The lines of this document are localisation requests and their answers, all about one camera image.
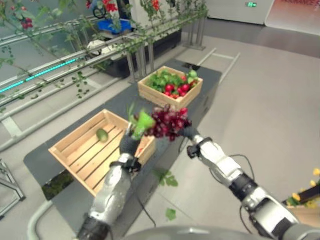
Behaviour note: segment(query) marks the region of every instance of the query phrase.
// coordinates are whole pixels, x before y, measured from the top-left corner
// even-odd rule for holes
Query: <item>gray floor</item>
[[[227,154],[247,155],[258,183],[278,199],[284,200],[292,192],[307,188],[320,158],[320,60],[209,36],[204,38],[204,45],[204,51],[178,46],[156,61],[159,66],[179,54],[177,59],[197,64],[213,48],[221,55],[235,57],[241,53],[220,85],[199,131],[212,137]],[[211,57],[203,66],[225,72],[229,64],[227,59]],[[99,82],[110,77],[100,74],[90,79]],[[40,186],[23,164],[25,155],[128,86],[128,80],[113,85],[1,153],[27,196],[0,222],[1,239],[27,239],[28,221],[45,201]],[[43,118],[47,114],[45,109],[59,109],[66,104],[62,96],[71,94],[62,92],[42,105],[35,105],[24,113],[24,118],[20,116],[21,124],[27,127],[33,124],[32,119]],[[242,159],[238,162],[249,171],[246,162]],[[146,206],[158,226],[206,225],[245,230],[238,216],[240,203],[213,180],[201,162],[191,161],[183,152],[171,171],[179,186],[159,187]],[[167,208],[177,211],[176,220],[166,219]],[[142,213],[130,233],[151,227]],[[44,240],[69,240],[74,236],[55,208],[41,219],[37,229]]]
[[[209,18],[204,35],[320,58],[320,37],[297,31]]]

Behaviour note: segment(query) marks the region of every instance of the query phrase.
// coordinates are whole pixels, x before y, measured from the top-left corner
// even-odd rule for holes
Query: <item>yellow flower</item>
[[[314,176],[320,176],[320,169],[319,169],[319,168],[315,168],[315,169],[313,170],[313,175],[314,175]]]
[[[301,201],[300,196],[299,196],[298,194],[296,194],[296,193],[292,193],[292,197],[293,197],[295,200],[297,200],[298,202]]]
[[[311,180],[311,181],[310,181],[310,185],[311,185],[312,187],[317,186],[316,182],[315,182],[315,181],[313,181],[313,180]]]
[[[317,208],[317,203],[315,201],[308,201],[306,203],[306,207],[308,209],[315,209],[315,208]]]

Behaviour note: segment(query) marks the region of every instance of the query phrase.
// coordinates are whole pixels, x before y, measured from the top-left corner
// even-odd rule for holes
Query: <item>cable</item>
[[[111,227],[109,227],[109,233],[111,236],[111,240],[115,240],[115,235],[114,235],[114,232],[112,231]]]
[[[253,234],[252,231],[250,231],[250,229],[247,227],[247,225],[246,225],[246,223],[245,223],[245,221],[244,221],[244,218],[243,218],[243,216],[242,216],[242,209],[243,209],[243,208],[244,208],[243,206],[240,206],[240,210],[239,210],[239,215],[240,215],[241,222],[242,222],[243,226],[245,227],[245,229],[246,229],[250,234]]]
[[[235,154],[235,155],[230,155],[229,157],[230,157],[230,158],[242,157],[242,158],[246,159],[246,161],[247,161],[247,163],[248,163],[248,165],[249,165],[249,167],[250,167],[250,170],[251,170],[252,179],[253,179],[254,181],[256,180],[256,176],[255,176],[254,169],[253,169],[253,167],[252,167],[252,165],[251,165],[251,162],[250,162],[249,158],[247,158],[247,156],[242,155],[242,154]],[[212,177],[213,177],[218,183],[223,184],[223,183],[217,178],[217,176],[215,175],[215,173],[213,172],[213,170],[212,170],[211,168],[209,168],[209,171],[210,171]],[[243,209],[243,206],[241,205],[241,206],[240,206],[240,209],[239,209],[240,220],[241,220],[244,228],[248,231],[248,233],[253,234],[253,233],[250,231],[250,229],[247,227],[247,225],[246,225],[246,223],[245,223],[245,221],[244,221],[244,218],[243,218],[243,216],[242,216],[242,209]]]
[[[253,169],[253,167],[252,167],[252,165],[251,165],[251,163],[250,163],[250,161],[249,161],[249,158],[247,158],[247,156],[242,155],[242,154],[235,154],[235,155],[230,155],[229,157],[230,157],[230,158],[234,158],[234,157],[242,157],[242,158],[245,158],[246,161],[247,161],[248,164],[249,164],[249,167],[250,167],[250,170],[251,170],[251,174],[252,174],[252,179],[253,179],[253,181],[256,180],[256,176],[255,176],[255,173],[254,173],[254,169]]]
[[[128,176],[129,176],[129,179],[130,179],[130,183],[131,183],[131,186],[132,186],[132,179],[131,179],[131,175],[127,172]],[[142,201],[140,200],[138,194],[133,191],[133,195],[135,196],[135,198],[138,200],[140,206],[142,207],[143,211],[145,212],[145,214],[148,216],[148,218],[150,219],[150,221],[153,223],[154,225],[154,228],[157,227],[157,224],[156,224],[156,221],[151,217],[151,215],[149,214],[149,212],[146,210],[144,204],[142,203]]]

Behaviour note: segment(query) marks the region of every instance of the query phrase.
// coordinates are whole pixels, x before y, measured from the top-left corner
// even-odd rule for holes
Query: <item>green exit sign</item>
[[[249,2],[246,2],[245,5],[248,7],[248,8],[255,8],[257,6],[257,3],[256,2],[253,2],[253,1],[249,1]]]

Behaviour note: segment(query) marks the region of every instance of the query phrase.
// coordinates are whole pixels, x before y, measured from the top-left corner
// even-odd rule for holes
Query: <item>black table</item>
[[[164,66],[182,72],[188,72],[189,68],[193,68],[197,71],[198,76],[204,79],[201,93],[188,106],[188,115],[192,120],[192,125],[198,127],[213,104],[222,73],[174,59],[166,62]],[[118,116],[127,119],[127,106],[130,106],[134,101],[136,102],[136,107],[143,107],[147,112],[151,112],[155,107],[153,103],[139,97],[138,86],[137,84],[134,84],[107,101],[105,104],[97,107],[55,137],[31,151],[24,158],[24,164],[40,186],[43,186],[50,179],[65,170],[65,168],[49,153],[49,148],[103,109],[110,110]],[[134,178],[123,213],[119,216],[112,228],[116,237],[121,237],[126,234],[142,210],[137,198],[133,196],[132,193],[135,191],[143,204],[145,204],[159,184],[159,178],[152,173],[152,170],[169,170],[176,161],[181,150],[183,150],[183,147],[182,137],[178,138],[174,143],[169,143],[167,139],[156,141],[155,154]],[[73,231],[77,233],[93,200],[94,197],[75,180],[70,186],[53,198],[52,202]]]

